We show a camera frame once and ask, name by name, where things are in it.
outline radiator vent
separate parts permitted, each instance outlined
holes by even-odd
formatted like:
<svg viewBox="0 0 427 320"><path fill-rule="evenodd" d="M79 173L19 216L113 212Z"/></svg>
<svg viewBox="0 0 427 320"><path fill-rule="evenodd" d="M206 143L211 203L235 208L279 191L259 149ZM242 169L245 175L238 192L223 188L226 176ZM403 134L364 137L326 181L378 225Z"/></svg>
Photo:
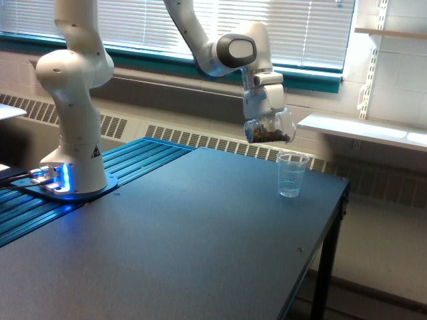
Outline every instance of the radiator vent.
<svg viewBox="0 0 427 320"><path fill-rule="evenodd" d="M265 145L249 145L235 139L209 137L200 133L180 131L150 125L146 136L173 141L191 147L207 147L247 157L276 161L283 149ZM401 205L425 209L427 205L427 177L419 173L398 172L370 163L339 160L327 161L309 155L307 168L314 171L345 177L350 180L351 192Z"/></svg>
<svg viewBox="0 0 427 320"><path fill-rule="evenodd" d="M59 124L58 113L54 104L11 95L0 95L0 103L25 110L27 114L24 115L24 118L52 125ZM127 119L101 115L101 134L105 137L121 139L126 124Z"/></svg>

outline table leg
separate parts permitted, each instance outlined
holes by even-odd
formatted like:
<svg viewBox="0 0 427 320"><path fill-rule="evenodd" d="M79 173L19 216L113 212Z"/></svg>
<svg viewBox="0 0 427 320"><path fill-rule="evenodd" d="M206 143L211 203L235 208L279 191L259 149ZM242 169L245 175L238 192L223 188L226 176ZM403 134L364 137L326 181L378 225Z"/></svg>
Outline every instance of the table leg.
<svg viewBox="0 0 427 320"><path fill-rule="evenodd" d="M316 281L316 290L314 292L311 320L322 320L328 299L328 289L332 276L332 267L334 266L335 251L340 234L341 221L344 216L344 206L346 200L342 199L338 212L335 216L328 234L323 241L322 255L318 277Z"/></svg>

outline white shelf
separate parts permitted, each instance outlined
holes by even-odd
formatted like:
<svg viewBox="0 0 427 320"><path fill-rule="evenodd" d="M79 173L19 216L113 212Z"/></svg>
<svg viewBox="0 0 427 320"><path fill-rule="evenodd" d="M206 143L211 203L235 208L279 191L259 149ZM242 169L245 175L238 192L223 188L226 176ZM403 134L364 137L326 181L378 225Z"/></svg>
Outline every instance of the white shelf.
<svg viewBox="0 0 427 320"><path fill-rule="evenodd" d="M389 37L401 37L401 38L413 38L413 39L424 39L427 40L427 33L411 33L401 31L390 31L390 30L377 30L367 28L355 28L355 33L365 33L367 35L385 35Z"/></svg>
<svg viewBox="0 0 427 320"><path fill-rule="evenodd" d="M25 110L11 107L10 105L2 105L0 103L0 120L19 117L20 115L26 115L26 114L27 113L25 112Z"/></svg>
<svg viewBox="0 0 427 320"><path fill-rule="evenodd" d="M427 151L427 130L391 125L352 117L312 113L298 127L321 133Z"/></svg>

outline white robotic arm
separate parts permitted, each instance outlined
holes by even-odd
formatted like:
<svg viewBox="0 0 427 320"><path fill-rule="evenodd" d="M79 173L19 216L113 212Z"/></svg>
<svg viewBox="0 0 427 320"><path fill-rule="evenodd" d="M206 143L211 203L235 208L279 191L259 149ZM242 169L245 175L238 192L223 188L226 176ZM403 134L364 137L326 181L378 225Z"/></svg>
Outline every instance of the white robotic arm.
<svg viewBox="0 0 427 320"><path fill-rule="evenodd" d="M99 111L89 90L106 83L114 64L98 31L97 0L55 0L55 23L67 50L48 53L37 63L37 77L52 95L59 116L59 146L41 160L48 168L33 182L58 194L92 193L107 185Z"/></svg>
<svg viewBox="0 0 427 320"><path fill-rule="evenodd" d="M283 76L273 71L266 26L242 23L233 33L211 41L195 16L193 0L163 2L203 73L221 77L242 71L248 141L292 141L296 128L285 108Z"/></svg>

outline window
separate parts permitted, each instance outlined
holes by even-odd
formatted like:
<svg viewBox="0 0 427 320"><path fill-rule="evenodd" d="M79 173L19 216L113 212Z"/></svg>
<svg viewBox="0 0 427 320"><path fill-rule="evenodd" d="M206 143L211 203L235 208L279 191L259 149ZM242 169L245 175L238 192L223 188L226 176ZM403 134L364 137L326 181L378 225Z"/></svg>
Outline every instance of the window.
<svg viewBox="0 0 427 320"><path fill-rule="evenodd" d="M267 24L276 65L342 70L354 0L193 0L210 37L240 21ZM4 32L60 37L53 0L3 0ZM99 25L106 44L191 57L162 0L99 0Z"/></svg>

